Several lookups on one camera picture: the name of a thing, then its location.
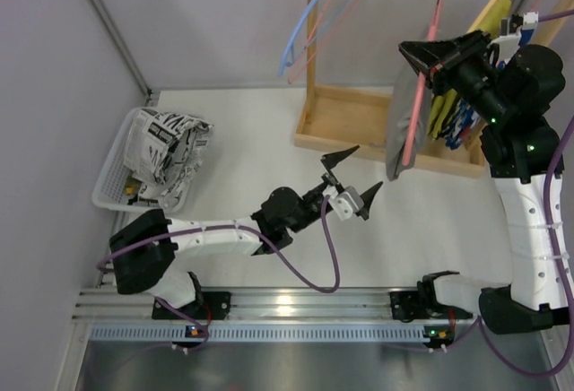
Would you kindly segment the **pink trouser hanger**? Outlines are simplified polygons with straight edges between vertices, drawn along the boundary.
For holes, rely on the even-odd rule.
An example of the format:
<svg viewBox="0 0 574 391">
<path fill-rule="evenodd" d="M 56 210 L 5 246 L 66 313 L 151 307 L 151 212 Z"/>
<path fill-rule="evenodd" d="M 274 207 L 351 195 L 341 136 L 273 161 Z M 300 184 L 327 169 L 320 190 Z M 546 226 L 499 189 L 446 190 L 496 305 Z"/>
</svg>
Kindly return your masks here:
<svg viewBox="0 0 574 391">
<path fill-rule="evenodd" d="M 439 28 L 439 18 L 441 15 L 442 5 L 443 0 L 437 0 L 426 37 L 428 41 L 433 41 L 436 39 Z M 413 157 L 413 145 L 422 107 L 422 98 L 424 94 L 424 89 L 425 89 L 425 78 L 422 74 L 419 74 L 413 100 L 412 114 L 408 126 L 407 136 L 404 143 L 403 156 L 401 160 L 401 163 L 404 166 L 407 166 L 410 163 L 411 158 Z"/>
</svg>

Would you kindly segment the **grey trousers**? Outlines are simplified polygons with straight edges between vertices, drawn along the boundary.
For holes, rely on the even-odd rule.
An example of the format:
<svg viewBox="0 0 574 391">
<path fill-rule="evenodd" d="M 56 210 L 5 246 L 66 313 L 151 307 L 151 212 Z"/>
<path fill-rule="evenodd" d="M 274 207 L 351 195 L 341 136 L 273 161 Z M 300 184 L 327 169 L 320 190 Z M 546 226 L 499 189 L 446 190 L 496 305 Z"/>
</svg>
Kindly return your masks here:
<svg viewBox="0 0 574 391">
<path fill-rule="evenodd" d="M 423 87 L 422 104 L 416 124 L 411 158 L 407 164 L 402 163 L 404 144 L 413 112 L 417 83 L 418 75 L 408 64 L 403 64 L 396 77 L 392 99 L 387 113 L 385 163 L 389 181 L 398 179 L 403 171 L 414 166 L 416 154 L 423 148 L 426 142 L 432 92 L 426 87 Z"/>
</svg>

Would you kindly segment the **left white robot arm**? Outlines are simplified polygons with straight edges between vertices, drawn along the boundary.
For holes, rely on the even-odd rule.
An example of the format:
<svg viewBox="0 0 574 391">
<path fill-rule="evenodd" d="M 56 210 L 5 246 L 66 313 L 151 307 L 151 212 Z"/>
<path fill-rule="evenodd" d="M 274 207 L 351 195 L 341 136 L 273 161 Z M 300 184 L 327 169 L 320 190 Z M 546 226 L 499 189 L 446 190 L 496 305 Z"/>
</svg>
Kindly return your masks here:
<svg viewBox="0 0 574 391">
<path fill-rule="evenodd" d="M 341 221 L 354 216 L 368 220 L 381 183 L 359 193 L 353 186 L 344 186 L 333 172 L 357 150 L 323 155 L 320 162 L 325 172 L 316 187 L 304 195 L 278 187 L 245 218 L 192 222 L 151 209 L 110 238 L 110 253 L 99 267 L 113 272 L 120 295 L 147 293 L 173 308 L 197 305 L 201 286 L 191 270 L 197 257 L 276 255 L 285 262 L 282 250 L 292 243 L 293 235 L 315 222 L 326 226 L 329 213 Z"/>
</svg>

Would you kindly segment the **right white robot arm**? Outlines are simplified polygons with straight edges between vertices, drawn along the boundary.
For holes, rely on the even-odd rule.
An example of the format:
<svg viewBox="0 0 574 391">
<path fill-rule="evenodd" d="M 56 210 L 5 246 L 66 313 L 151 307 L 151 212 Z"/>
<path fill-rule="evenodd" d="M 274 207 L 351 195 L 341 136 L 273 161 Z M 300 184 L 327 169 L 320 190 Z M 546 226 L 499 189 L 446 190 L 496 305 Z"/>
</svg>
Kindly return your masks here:
<svg viewBox="0 0 574 391">
<path fill-rule="evenodd" d="M 486 122 L 480 137 L 509 228 L 512 279 L 475 280 L 457 272 L 419 282 L 431 306 L 482 318 L 497 335 L 571 323 L 573 281 L 561 229 L 559 136 L 545 119 L 563 91 L 563 63 L 552 49 L 528 44 L 497 69 L 500 46 L 477 30 L 439 41 L 405 41 L 399 51 L 435 93 L 455 91 Z"/>
</svg>

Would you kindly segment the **green trousers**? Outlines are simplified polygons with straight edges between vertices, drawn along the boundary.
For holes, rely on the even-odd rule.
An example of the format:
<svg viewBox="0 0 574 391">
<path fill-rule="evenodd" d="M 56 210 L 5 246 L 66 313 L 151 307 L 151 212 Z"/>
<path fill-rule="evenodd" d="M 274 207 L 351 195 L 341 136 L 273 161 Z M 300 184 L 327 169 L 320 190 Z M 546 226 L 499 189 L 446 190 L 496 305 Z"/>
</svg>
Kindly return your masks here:
<svg viewBox="0 0 574 391">
<path fill-rule="evenodd" d="M 430 122 L 428 124 L 427 135 L 432 139 L 437 139 L 447 121 L 448 115 L 454 106 L 457 93 L 454 90 L 447 92 L 443 96 L 434 96 L 431 103 Z"/>
</svg>

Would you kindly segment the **blue patterned trousers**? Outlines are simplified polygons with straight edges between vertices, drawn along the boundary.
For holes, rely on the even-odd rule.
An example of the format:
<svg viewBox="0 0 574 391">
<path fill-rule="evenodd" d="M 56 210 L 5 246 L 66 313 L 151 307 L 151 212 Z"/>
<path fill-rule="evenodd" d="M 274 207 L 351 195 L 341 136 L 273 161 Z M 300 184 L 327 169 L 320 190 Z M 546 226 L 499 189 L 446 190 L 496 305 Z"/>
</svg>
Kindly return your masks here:
<svg viewBox="0 0 574 391">
<path fill-rule="evenodd" d="M 445 145 L 454 151 L 458 149 L 468 136 L 470 130 L 479 121 L 478 113 L 465 100 L 460 100 L 454 107 L 454 112 L 448 118 L 446 125 L 441 131 Z"/>
</svg>

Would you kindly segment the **wooden clothes rack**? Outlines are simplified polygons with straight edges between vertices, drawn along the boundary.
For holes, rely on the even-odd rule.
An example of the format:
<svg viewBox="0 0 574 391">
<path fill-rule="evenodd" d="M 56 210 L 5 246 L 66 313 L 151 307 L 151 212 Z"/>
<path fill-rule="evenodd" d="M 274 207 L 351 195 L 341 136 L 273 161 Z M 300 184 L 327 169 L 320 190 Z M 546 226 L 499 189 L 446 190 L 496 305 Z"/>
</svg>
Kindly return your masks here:
<svg viewBox="0 0 574 391">
<path fill-rule="evenodd" d="M 309 14 L 302 20 L 307 27 L 307 44 L 303 51 L 306 64 L 296 75 L 306 68 L 306 99 L 300 113 L 300 120 L 294 135 L 294 145 L 310 150 L 335 152 L 344 146 L 359 145 L 358 157 L 371 161 L 384 161 L 386 158 L 387 113 L 392 95 L 381 92 L 362 91 L 353 88 L 317 84 L 316 55 L 317 44 L 311 39 L 317 37 L 318 25 L 322 22 L 322 12 L 318 13 L 316 3 L 308 0 Z M 573 9 L 573 0 L 559 0 L 552 14 L 558 9 Z M 535 35 L 539 44 L 550 44 L 566 22 L 550 20 L 556 25 L 543 27 L 543 32 Z M 422 152 L 417 155 L 414 167 L 455 176 L 479 178 L 486 168 L 478 135 L 484 123 L 473 128 L 464 142 L 462 152 L 447 152 L 446 145 L 439 140 L 426 140 Z"/>
</svg>

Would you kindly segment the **black white printed cloth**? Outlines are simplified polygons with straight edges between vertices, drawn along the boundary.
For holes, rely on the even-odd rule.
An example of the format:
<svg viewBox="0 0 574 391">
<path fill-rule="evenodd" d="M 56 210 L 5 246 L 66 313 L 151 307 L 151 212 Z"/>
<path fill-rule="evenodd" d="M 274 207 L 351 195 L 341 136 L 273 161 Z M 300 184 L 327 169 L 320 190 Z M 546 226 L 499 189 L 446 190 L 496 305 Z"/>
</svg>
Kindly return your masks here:
<svg viewBox="0 0 574 391">
<path fill-rule="evenodd" d="M 137 201 L 174 211 L 204 161 L 213 129 L 200 117 L 138 109 L 123 154 L 124 164 L 140 182 Z"/>
</svg>

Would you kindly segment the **yellow cloth in basket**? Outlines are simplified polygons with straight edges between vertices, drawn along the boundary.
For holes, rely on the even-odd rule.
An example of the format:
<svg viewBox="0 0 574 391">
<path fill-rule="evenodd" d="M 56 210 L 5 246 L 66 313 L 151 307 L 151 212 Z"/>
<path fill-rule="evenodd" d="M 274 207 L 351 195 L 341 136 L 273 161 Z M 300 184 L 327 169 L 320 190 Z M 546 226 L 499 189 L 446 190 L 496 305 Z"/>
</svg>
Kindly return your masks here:
<svg viewBox="0 0 574 391">
<path fill-rule="evenodd" d="M 131 205 L 138 201 L 138 193 L 141 182 L 135 178 L 128 177 L 124 186 L 125 195 L 127 197 L 127 204 Z"/>
</svg>

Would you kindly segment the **white plastic basket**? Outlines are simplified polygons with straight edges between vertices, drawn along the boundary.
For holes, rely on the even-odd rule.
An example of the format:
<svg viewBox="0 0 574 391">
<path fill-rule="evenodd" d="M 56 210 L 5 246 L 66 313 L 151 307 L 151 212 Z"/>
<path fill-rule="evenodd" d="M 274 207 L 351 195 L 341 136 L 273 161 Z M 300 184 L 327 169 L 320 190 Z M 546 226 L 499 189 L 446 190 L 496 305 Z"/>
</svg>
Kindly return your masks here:
<svg viewBox="0 0 574 391">
<path fill-rule="evenodd" d="M 100 172 L 96 186 L 92 192 L 92 201 L 98 207 L 130 213 L 144 213 L 151 209 L 161 209 L 160 207 L 149 206 L 144 202 L 138 201 L 128 205 L 124 191 L 126 179 L 132 177 L 131 170 L 123 162 L 124 148 L 132 119 L 138 109 L 143 108 L 133 109 L 127 114 Z M 185 203 L 186 197 L 187 193 L 174 211 L 167 212 L 162 210 L 166 213 L 177 212 L 183 203 Z"/>
</svg>

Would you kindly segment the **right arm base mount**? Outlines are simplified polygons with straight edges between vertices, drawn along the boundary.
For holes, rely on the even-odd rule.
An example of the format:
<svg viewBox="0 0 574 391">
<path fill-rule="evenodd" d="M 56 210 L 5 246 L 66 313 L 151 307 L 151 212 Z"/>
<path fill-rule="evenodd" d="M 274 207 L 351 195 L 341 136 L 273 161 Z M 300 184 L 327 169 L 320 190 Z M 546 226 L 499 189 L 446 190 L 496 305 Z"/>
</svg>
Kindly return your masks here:
<svg viewBox="0 0 574 391">
<path fill-rule="evenodd" d="M 423 319 L 471 319 L 472 313 L 455 307 L 431 305 L 418 291 L 391 291 L 389 293 L 392 318 L 401 322 Z"/>
</svg>

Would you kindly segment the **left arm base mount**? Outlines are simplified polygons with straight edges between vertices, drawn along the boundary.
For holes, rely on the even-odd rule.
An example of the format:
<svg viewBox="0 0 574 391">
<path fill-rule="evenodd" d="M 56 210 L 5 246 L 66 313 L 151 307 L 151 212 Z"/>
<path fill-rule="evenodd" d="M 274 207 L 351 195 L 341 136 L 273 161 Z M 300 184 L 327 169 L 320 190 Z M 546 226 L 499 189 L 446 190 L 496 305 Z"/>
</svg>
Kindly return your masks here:
<svg viewBox="0 0 574 391">
<path fill-rule="evenodd" d="M 196 300 L 178 311 L 198 321 L 207 319 L 224 320 L 230 314 L 231 293 L 229 291 L 204 291 L 202 299 Z M 155 301 L 152 309 L 154 320 L 177 320 L 180 316 Z"/>
</svg>

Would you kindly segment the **aluminium rail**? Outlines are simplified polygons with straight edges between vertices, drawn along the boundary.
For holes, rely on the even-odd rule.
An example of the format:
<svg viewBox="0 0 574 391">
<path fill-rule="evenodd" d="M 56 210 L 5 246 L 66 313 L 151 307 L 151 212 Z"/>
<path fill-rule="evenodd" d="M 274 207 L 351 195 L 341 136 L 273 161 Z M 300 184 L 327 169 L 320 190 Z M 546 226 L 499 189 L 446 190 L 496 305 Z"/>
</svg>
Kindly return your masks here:
<svg viewBox="0 0 574 391">
<path fill-rule="evenodd" d="M 229 291 L 230 314 L 224 320 L 359 319 L 394 320 L 390 308 L 391 291 L 410 288 L 351 288 L 334 294 L 310 289 L 220 288 Z M 152 319 L 155 300 L 149 294 L 120 295 L 112 286 L 80 292 L 73 310 L 77 320 Z"/>
</svg>

